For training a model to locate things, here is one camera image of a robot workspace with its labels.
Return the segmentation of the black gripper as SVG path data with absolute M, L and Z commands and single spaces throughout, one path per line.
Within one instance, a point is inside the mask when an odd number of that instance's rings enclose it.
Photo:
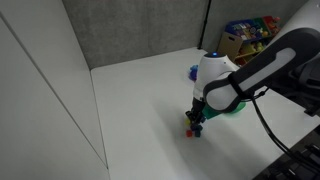
M 191 111 L 186 111 L 185 115 L 191 121 L 196 121 L 197 124 L 204 123 L 206 121 L 206 117 L 203 115 L 202 110 L 205 107 L 205 103 L 196 98 L 192 100 L 192 108 Z

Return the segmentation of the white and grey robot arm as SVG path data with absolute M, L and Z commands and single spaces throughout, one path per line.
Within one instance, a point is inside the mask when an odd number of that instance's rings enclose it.
M 193 125 L 231 113 L 240 103 L 279 76 L 315 59 L 320 53 L 320 0 L 308 0 L 271 42 L 239 67 L 222 53 L 208 52 L 198 64 L 192 106 Z

